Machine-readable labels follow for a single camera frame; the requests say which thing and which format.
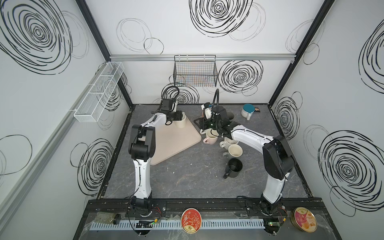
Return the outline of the white ribbed mug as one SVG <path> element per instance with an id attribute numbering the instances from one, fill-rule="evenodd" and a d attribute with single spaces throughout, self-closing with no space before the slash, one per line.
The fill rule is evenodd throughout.
<path id="1" fill-rule="evenodd" d="M 204 135 L 204 134 L 210 134 L 210 135 L 212 135 L 212 136 L 216 136 L 216 137 L 218 137 L 219 136 L 219 133 L 217 132 L 217 130 L 214 130 L 214 129 L 211 129 L 211 128 L 209 128 L 209 129 L 206 129 L 206 130 L 200 130 L 200 134 L 201 135 Z"/>

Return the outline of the black mug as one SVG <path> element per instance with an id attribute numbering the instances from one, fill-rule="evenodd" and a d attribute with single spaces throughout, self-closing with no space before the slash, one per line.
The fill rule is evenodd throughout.
<path id="1" fill-rule="evenodd" d="M 227 163 L 223 178 L 236 178 L 242 169 L 243 163 L 237 158 L 232 158 Z"/>

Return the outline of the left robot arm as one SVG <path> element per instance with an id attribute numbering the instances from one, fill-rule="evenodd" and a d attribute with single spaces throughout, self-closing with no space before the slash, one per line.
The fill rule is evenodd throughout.
<path id="1" fill-rule="evenodd" d="M 177 110 L 176 99 L 162 99 L 158 109 L 140 125 L 133 125 L 129 140 L 129 154 L 135 167 L 135 191 L 129 197 L 130 206 L 142 216 L 152 214 L 152 188 L 150 165 L 156 151 L 156 129 L 181 120 L 183 114 Z"/>

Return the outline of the cream speckled mug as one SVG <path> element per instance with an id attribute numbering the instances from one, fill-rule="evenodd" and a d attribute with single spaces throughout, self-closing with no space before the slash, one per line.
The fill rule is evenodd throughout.
<path id="1" fill-rule="evenodd" d="M 231 145 L 237 145 L 238 143 L 238 141 L 225 137 L 224 140 L 220 142 L 220 147 L 228 150 Z"/>

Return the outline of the dark grey mug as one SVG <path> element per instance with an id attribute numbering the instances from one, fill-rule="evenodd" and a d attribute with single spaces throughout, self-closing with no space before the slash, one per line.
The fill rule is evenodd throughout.
<path id="1" fill-rule="evenodd" d="M 227 119 L 233 120 L 235 118 L 235 115 L 233 113 L 227 112 Z"/>

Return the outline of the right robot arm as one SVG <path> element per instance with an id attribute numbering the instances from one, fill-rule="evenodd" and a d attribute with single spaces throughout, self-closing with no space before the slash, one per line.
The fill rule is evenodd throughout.
<path id="1" fill-rule="evenodd" d="M 202 132 L 216 130 L 219 137 L 243 143 L 263 155 L 268 178 L 259 206 L 264 215 L 274 214 L 282 200 L 285 181 L 296 165 L 287 139 L 281 135 L 267 136 L 232 121 L 227 110 L 218 104 L 203 104 L 202 116 L 195 119 L 194 123 Z"/>

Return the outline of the pink mug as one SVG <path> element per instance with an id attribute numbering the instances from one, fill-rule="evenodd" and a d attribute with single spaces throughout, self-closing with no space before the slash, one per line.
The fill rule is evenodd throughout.
<path id="1" fill-rule="evenodd" d="M 204 144 L 214 145 L 218 140 L 217 136 L 211 135 L 210 133 L 206 133 L 206 137 L 203 140 Z"/>

